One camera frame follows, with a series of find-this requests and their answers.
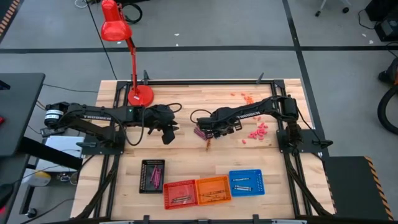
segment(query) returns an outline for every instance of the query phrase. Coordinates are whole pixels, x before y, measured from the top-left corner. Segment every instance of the orange tray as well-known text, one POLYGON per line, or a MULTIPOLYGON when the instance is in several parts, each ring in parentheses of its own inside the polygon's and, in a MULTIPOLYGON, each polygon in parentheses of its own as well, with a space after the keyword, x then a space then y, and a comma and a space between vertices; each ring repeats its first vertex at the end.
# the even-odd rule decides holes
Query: orange tray
POLYGON ((198 179, 197 194, 199 205, 213 205, 231 201, 228 176, 198 179))
POLYGON ((195 180, 184 180, 163 185, 166 210, 198 205, 195 180))

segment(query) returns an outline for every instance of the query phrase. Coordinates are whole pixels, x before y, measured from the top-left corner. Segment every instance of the lamp base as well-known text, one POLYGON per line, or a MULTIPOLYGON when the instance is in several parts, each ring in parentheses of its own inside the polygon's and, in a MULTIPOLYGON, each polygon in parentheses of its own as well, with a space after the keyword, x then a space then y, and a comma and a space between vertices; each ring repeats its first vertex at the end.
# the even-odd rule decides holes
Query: lamp base
POLYGON ((152 88, 147 85, 137 86, 138 94, 134 95, 133 89, 130 90, 128 95, 129 103, 133 106, 148 107, 154 100, 154 92, 152 88))

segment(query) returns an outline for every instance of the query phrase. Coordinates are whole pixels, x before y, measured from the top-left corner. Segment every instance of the black tray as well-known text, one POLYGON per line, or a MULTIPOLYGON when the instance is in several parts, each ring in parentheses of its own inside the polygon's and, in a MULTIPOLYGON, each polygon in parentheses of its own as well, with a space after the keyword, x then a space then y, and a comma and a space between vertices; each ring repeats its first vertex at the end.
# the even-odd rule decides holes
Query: black tray
POLYGON ((141 178, 139 181, 139 193, 140 194, 161 194, 163 193, 163 183, 164 183, 164 169, 165 161, 164 159, 144 159, 141 164, 141 178), (150 183, 150 177, 152 172, 157 168, 162 169, 160 174, 160 184, 159 188, 155 189, 155 185, 150 183))

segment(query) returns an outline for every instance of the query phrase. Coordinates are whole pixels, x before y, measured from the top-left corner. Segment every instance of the plastic tray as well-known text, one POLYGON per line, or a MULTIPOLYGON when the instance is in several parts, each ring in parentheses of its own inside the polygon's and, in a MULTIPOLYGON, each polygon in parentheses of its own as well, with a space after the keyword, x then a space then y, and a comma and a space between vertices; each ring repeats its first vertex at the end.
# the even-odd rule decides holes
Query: plastic tray
POLYGON ((264 183, 262 181, 261 170, 234 170, 229 172, 229 184, 231 186, 232 196, 256 196, 266 194, 264 183), (250 178, 249 180, 234 181, 234 179, 250 178), (251 187, 251 191, 235 190, 234 186, 240 185, 251 187))
POLYGON ((195 180, 184 180, 164 184, 164 208, 166 210, 198 205, 195 180), (176 198, 190 196, 187 200, 173 202, 176 198))
POLYGON ((197 180, 198 204, 211 205, 232 200, 228 176, 197 180))
POLYGON ((163 193, 164 183, 164 159, 144 159, 141 164, 141 178, 139 181, 139 193, 140 194, 161 194, 163 193), (162 170, 160 173, 160 184, 159 188, 156 189, 154 182, 150 182, 150 177, 155 169, 155 166, 162 170))

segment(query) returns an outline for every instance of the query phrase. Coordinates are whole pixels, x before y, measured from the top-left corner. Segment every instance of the lamp shade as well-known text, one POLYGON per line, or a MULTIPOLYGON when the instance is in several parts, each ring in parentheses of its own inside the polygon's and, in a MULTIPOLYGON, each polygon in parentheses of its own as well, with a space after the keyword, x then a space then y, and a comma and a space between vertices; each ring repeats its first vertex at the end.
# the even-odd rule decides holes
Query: lamp shade
POLYGON ((132 31, 119 12, 116 2, 103 0, 101 6, 105 16, 105 22, 101 27, 101 38, 107 41, 121 41, 130 38, 132 31))

